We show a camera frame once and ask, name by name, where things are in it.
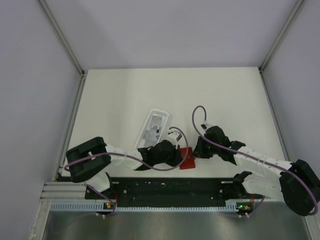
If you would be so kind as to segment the red leather card holder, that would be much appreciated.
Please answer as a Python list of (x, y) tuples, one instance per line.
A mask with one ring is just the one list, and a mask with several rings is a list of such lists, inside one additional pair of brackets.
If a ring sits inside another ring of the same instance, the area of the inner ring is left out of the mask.
[(196, 168), (196, 163), (195, 163), (195, 157), (192, 156), (193, 149), (192, 147), (183, 147), (180, 148), (180, 154), (184, 158), (185, 155), (187, 154), (187, 158), (185, 161), (179, 166), (180, 170), (189, 170), (189, 169), (195, 169)]

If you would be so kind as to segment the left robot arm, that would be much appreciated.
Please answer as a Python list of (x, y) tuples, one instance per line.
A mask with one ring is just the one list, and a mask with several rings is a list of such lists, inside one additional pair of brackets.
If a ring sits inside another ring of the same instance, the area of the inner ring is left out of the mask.
[(177, 141), (165, 139), (154, 146), (126, 151), (106, 144), (102, 137), (95, 137), (66, 152), (64, 170), (70, 173), (73, 183), (84, 183), (106, 199), (114, 191), (107, 172), (109, 166), (166, 172), (180, 167), (185, 161), (180, 149)]

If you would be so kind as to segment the white plastic basket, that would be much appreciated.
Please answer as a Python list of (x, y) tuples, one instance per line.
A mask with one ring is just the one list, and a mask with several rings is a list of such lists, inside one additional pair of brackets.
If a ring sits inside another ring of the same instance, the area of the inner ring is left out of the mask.
[(154, 147), (162, 138), (170, 114), (160, 109), (151, 109), (142, 126), (134, 149)]

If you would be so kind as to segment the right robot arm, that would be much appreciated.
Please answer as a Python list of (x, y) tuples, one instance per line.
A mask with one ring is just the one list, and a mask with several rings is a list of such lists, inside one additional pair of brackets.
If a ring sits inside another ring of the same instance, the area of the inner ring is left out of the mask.
[(192, 155), (198, 159), (218, 156), (229, 165), (243, 168), (233, 178), (233, 192), (239, 198), (261, 195), (284, 202), (300, 216), (319, 211), (320, 180), (304, 160), (279, 160), (261, 154), (240, 141), (231, 141), (218, 126), (201, 125)]

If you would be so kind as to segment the aluminium frame rail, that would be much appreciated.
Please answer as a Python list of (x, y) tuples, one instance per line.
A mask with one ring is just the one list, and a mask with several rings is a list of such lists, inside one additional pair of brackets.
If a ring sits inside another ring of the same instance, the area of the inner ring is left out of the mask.
[(77, 201), (85, 198), (86, 186), (73, 182), (46, 182), (40, 195), (41, 201)]

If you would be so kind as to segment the middle card in basket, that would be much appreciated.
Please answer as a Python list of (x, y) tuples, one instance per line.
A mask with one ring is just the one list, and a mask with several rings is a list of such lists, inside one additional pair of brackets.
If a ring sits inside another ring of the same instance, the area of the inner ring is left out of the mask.
[(150, 130), (159, 133), (162, 128), (163, 117), (158, 115), (153, 115), (150, 122)]

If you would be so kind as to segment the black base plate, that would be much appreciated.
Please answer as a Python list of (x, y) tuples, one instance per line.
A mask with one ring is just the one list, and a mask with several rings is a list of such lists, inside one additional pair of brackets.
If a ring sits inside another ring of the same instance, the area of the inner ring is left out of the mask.
[(111, 189), (98, 195), (87, 188), (86, 200), (104, 196), (121, 207), (208, 207), (228, 200), (255, 201), (262, 195), (247, 193), (232, 178), (113, 177)]

